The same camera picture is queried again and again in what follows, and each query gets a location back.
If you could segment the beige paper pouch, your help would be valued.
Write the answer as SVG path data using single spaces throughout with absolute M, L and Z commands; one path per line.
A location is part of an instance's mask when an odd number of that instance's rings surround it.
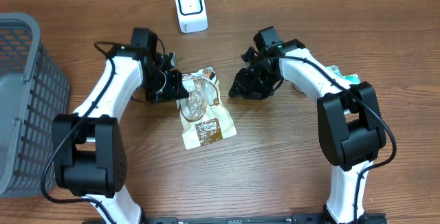
M 213 68 L 184 74 L 182 84 L 189 97 L 177 100 L 176 104 L 185 149 L 206 146 L 236 135 L 234 121 L 221 101 L 219 80 Z

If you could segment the teal tissue packet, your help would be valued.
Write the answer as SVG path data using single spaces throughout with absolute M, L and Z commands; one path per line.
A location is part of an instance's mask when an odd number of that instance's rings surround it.
M 337 75 L 340 78 L 344 78 L 344 76 L 342 75 L 339 67 L 337 65 L 331 65 L 327 67 L 328 70 L 332 71 L 335 75 Z

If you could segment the green lid jar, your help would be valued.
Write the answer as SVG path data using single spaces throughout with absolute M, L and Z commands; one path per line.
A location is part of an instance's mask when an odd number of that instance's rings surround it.
M 302 91 L 302 89 L 301 89 L 298 85 L 292 83 L 292 86 L 293 86 L 293 88 L 294 88 L 295 90 L 297 90 L 298 92 L 304 93 L 304 92 Z

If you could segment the green tissue packet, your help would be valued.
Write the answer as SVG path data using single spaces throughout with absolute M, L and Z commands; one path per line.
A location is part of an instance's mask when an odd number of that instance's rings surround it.
M 351 74 L 347 76 L 343 76 L 345 80 L 348 80 L 349 82 L 357 85 L 361 83 L 360 77 L 357 74 Z

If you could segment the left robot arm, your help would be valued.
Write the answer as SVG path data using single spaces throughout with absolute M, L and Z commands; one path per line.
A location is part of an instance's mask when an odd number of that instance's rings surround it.
M 90 203 L 102 223 L 147 223 L 124 184 L 127 156 L 119 123 L 139 88 L 151 104 L 188 98 L 175 54 L 157 52 L 161 44 L 156 33 L 136 27 L 129 44 L 110 42 L 110 50 L 101 51 L 105 69 L 92 92 L 73 113 L 58 114 L 52 122 L 53 154 L 46 166 L 73 198 L 55 199 L 42 186 L 48 201 Z

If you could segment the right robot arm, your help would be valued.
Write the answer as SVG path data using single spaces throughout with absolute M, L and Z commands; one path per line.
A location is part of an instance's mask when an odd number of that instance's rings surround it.
M 300 41 L 282 41 L 272 26 L 259 30 L 253 41 L 241 57 L 247 67 L 236 74 L 228 95 L 264 100 L 290 81 L 316 105 L 320 147 L 332 165 L 323 213 L 295 214 L 293 223 L 307 218 L 314 223 L 386 223 L 385 214 L 363 208 L 368 169 L 386 144 L 374 88 L 332 72 Z

